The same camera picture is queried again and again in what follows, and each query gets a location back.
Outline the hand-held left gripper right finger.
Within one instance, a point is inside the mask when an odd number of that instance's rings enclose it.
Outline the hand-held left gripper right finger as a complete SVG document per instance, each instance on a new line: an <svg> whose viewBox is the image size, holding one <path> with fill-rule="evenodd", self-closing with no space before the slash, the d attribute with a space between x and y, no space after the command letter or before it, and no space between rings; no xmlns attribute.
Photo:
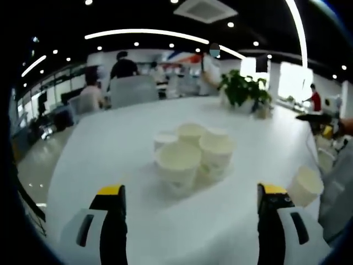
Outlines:
<svg viewBox="0 0 353 265"><path fill-rule="evenodd" d="M323 228L284 188L258 184L258 264L321 264L331 248Z"/></svg>

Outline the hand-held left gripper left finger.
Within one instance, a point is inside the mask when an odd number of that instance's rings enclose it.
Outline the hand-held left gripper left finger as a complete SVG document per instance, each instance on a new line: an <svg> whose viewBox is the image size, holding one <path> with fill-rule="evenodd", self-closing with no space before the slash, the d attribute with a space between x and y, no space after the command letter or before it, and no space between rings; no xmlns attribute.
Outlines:
<svg viewBox="0 0 353 265"><path fill-rule="evenodd" d="M65 225L60 238L64 264L127 264L125 186L101 188L89 208Z"/></svg>

